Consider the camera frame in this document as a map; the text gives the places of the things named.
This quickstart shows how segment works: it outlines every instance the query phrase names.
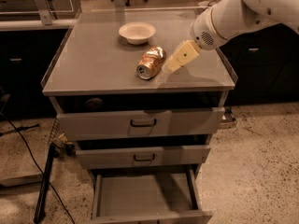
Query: white bowl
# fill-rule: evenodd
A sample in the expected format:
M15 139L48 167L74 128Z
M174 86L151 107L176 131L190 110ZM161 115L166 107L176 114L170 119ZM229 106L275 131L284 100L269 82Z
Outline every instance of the white bowl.
M131 22L123 25L119 33L125 37L127 41L133 45L141 45L146 43L155 33L156 29L144 22Z

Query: black cabinet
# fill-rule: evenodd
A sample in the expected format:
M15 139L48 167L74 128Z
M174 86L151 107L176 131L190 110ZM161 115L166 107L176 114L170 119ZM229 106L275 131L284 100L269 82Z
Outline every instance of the black cabinet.
M299 35L278 24L221 47L238 75L227 105L299 100Z
M67 29L0 32L0 91L11 119L55 117L40 82Z

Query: speckled floor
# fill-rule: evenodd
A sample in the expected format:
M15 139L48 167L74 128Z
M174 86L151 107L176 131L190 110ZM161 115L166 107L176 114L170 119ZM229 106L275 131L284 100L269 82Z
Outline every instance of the speckled floor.
M196 183L202 207L213 212L210 224L296 224L299 220L299 103L233 107L237 125L221 129ZM17 120L16 126L39 123L22 132L44 169L53 119ZM0 123L1 132L10 130ZM38 173L16 133L0 138L0 178ZM54 160L51 183L76 223L90 219L93 184L75 156ZM1 223L33 223L39 186L0 193ZM71 223L50 189L42 223Z

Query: metallic soda can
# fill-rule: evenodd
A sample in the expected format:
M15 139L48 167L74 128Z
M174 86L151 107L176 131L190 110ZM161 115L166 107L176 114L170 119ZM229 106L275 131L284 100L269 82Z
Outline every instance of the metallic soda can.
M153 47L142 55L136 72L143 79L153 78L161 70L165 59L166 52L160 47Z

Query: white robotic hand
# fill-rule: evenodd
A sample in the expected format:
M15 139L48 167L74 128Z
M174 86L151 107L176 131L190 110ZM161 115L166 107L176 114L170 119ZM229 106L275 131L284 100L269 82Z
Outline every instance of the white robotic hand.
M221 0L197 17L191 36L201 49L215 49L277 23L299 34L299 0Z

